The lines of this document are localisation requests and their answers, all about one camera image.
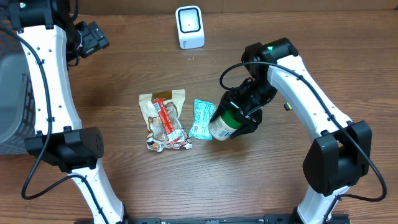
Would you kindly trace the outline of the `green lid jar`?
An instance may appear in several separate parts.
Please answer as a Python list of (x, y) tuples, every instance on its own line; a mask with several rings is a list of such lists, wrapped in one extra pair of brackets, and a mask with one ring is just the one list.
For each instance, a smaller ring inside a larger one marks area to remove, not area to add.
[(243, 123), (232, 110), (219, 111), (213, 115), (208, 125), (210, 134), (219, 141), (227, 140)]

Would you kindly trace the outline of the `mint green tissue packet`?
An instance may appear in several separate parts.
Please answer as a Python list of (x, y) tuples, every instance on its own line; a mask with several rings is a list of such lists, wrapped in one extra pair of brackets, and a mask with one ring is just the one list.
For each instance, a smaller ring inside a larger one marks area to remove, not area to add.
[(193, 105), (193, 124), (189, 132), (189, 137), (201, 140), (212, 140), (208, 125), (210, 119), (216, 111), (214, 103), (195, 99)]

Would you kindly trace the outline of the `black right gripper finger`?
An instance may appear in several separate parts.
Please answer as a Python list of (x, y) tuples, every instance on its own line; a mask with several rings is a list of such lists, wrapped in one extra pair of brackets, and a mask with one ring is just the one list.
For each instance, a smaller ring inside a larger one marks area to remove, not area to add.
[(214, 122), (216, 118), (224, 115), (230, 109), (231, 109), (231, 100), (221, 99), (216, 111), (214, 112), (213, 116), (210, 119), (210, 122), (211, 123)]
[(230, 136), (231, 139), (243, 134), (253, 133), (262, 123), (262, 111), (257, 110), (248, 117), (239, 112), (234, 112), (234, 119), (242, 125)]

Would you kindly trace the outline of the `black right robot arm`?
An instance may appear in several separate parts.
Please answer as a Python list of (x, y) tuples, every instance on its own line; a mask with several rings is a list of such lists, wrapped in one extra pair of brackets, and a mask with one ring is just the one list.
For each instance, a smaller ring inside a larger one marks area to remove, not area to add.
[(224, 141), (254, 132), (262, 107), (276, 94), (285, 109), (296, 113), (311, 141), (303, 161), (308, 189), (290, 215), (266, 215), (266, 223), (348, 223), (334, 215), (339, 196), (368, 173), (372, 132), (366, 122), (355, 123), (341, 112), (306, 69), (289, 39), (248, 45), (241, 65), (249, 72), (238, 87), (227, 87), (208, 129)]

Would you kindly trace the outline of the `yellow highlighter marker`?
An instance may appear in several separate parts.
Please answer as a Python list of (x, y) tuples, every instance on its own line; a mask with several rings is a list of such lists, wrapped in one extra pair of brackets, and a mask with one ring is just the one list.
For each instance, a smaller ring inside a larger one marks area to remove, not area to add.
[(291, 111), (292, 110), (292, 107), (291, 107), (291, 105), (289, 103), (285, 103), (284, 104), (284, 108), (285, 108), (286, 111)]

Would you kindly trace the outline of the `beige dog treat bag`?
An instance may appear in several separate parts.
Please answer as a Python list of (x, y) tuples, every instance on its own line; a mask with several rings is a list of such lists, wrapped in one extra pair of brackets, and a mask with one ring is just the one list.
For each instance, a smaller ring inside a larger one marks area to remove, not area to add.
[(186, 150), (192, 148), (179, 118), (185, 102), (185, 90), (169, 90), (139, 96), (139, 106), (149, 134), (146, 145), (149, 150)]

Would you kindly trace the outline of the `red snack stick packet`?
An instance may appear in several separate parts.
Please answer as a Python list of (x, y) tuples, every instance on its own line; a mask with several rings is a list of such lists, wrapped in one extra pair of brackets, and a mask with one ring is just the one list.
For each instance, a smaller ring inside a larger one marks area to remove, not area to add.
[(162, 122), (167, 141), (174, 145), (185, 140), (181, 125), (178, 121), (178, 111), (172, 101), (165, 103), (162, 98), (152, 100), (152, 104)]

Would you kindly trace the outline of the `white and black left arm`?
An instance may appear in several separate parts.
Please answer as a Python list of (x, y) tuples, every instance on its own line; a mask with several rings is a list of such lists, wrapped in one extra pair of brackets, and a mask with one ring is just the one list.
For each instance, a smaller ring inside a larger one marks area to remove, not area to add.
[(93, 223), (129, 223), (103, 167), (104, 143), (98, 128), (84, 128), (73, 102), (68, 69), (109, 42), (95, 22), (78, 22), (78, 6), (68, 1), (3, 1), (27, 59), (34, 92), (35, 134), (24, 141), (36, 158), (58, 167), (86, 200)]

